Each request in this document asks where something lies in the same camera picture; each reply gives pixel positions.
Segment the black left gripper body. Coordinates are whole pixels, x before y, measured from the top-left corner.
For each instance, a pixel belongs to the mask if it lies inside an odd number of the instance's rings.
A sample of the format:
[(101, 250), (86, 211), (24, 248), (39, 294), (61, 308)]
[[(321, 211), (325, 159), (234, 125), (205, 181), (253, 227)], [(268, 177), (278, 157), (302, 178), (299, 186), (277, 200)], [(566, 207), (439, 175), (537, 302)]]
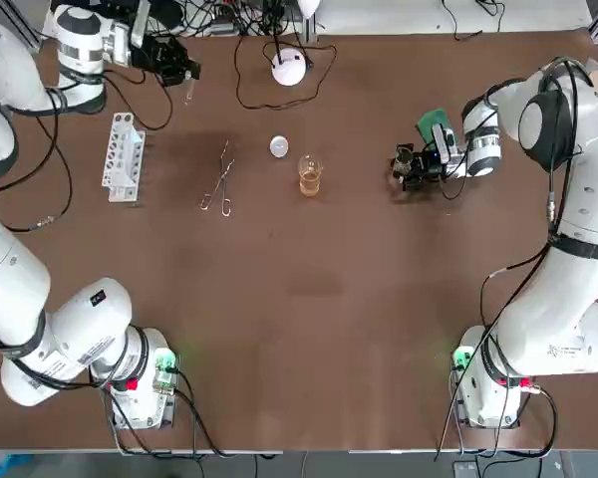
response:
[(160, 75), (180, 75), (187, 69), (187, 50), (174, 36), (145, 35), (132, 46), (132, 66)]

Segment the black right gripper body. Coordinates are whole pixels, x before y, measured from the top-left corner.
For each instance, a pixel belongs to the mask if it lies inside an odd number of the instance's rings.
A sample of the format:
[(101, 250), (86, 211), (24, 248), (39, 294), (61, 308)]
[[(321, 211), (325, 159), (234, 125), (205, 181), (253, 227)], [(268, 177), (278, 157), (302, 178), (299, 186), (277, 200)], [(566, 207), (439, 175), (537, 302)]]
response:
[(418, 172), (423, 177), (423, 181), (438, 182), (444, 180), (447, 166), (442, 163), (440, 154), (437, 151), (421, 151), (421, 153), (421, 159), (412, 162), (412, 171)]

